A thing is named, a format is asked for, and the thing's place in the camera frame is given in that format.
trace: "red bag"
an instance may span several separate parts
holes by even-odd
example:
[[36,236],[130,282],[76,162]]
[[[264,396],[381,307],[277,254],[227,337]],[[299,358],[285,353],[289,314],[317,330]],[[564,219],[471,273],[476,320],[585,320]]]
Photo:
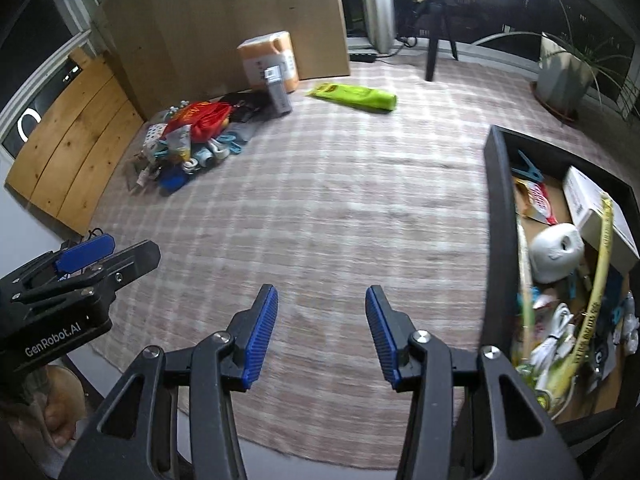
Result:
[[167,123],[162,138],[185,124],[191,125],[191,142],[207,142],[217,137],[222,123],[231,113],[232,106],[227,103],[209,103],[202,101],[178,110]]

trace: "lime green pouch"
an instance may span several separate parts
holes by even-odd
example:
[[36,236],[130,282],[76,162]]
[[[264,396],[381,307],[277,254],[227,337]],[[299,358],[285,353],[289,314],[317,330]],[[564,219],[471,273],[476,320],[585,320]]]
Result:
[[322,83],[307,93],[322,99],[331,99],[347,105],[358,107],[378,108],[381,110],[393,110],[396,108],[398,98],[384,90],[375,90],[366,86],[352,86],[338,83]]

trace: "checkered fabric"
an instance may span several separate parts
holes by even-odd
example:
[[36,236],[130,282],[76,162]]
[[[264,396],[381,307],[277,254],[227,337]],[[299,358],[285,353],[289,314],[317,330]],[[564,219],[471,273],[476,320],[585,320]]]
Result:
[[585,110],[592,132],[563,126],[523,76],[448,60],[432,83],[410,64],[352,70],[336,81],[394,92],[398,108],[371,114],[306,97],[306,81],[292,114],[168,198],[129,196],[114,173],[93,224],[120,248],[155,241],[162,259],[118,293],[113,329],[93,345],[124,369],[148,344],[177,349],[226,327],[273,283],[280,310],[262,375],[234,395],[239,435],[313,460],[395,468],[410,399],[383,381],[364,293],[379,283],[418,328],[476,347],[490,124],[583,156],[636,194],[640,180],[624,162],[632,141],[616,117]]

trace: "plant pot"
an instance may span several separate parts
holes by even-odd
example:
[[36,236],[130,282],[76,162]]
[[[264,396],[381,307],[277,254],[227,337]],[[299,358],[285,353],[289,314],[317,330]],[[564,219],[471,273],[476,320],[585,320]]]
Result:
[[536,97],[552,110],[570,116],[593,83],[596,69],[542,33]]

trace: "silver bolt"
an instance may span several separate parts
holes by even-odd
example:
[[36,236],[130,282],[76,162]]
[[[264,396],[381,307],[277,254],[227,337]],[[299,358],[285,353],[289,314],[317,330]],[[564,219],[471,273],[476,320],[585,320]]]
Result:
[[483,346],[482,347],[482,355],[487,359],[497,359],[500,357],[500,349],[495,346]]
[[229,341],[231,341],[231,336],[229,335],[228,332],[216,332],[213,335],[213,339],[215,339],[216,341],[220,341],[224,344],[228,343]]
[[148,346],[142,351],[142,355],[146,359],[155,359],[160,355],[160,347],[155,345]]
[[427,332],[426,330],[416,330],[413,334],[412,337],[418,342],[418,343],[428,343],[429,339],[431,339],[431,334],[429,332]]

